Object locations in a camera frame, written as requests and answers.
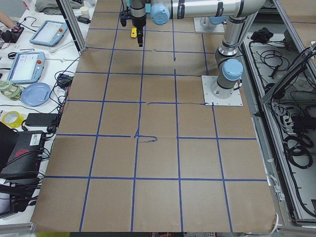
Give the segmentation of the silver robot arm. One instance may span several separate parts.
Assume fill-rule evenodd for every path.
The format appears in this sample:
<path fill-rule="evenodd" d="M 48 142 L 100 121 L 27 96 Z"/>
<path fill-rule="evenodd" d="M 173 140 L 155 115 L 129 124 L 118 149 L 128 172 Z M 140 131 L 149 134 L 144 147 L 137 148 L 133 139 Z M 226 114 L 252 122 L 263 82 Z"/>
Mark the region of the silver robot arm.
<path fill-rule="evenodd" d="M 263 0 L 150 0 L 150 16 L 156 25 L 164 25 L 170 19 L 194 17 L 229 18 L 222 43 L 216 50 L 219 69 L 217 85 L 224 89 L 233 88 L 236 80 L 224 74 L 225 63 L 233 59 L 244 39 L 246 30 L 260 8 Z"/>

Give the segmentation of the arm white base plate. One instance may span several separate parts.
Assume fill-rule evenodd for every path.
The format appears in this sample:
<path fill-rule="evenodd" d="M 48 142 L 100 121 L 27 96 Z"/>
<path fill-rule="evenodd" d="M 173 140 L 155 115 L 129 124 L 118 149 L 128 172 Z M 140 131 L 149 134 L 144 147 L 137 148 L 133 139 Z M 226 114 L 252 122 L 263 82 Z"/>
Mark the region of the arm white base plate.
<path fill-rule="evenodd" d="M 201 34 L 223 34 L 225 32 L 223 23 L 226 17 L 195 17 L 195 32 Z"/>
<path fill-rule="evenodd" d="M 237 82 L 231 89 L 217 84 L 217 76 L 201 76 L 204 103 L 208 106 L 243 106 Z"/>

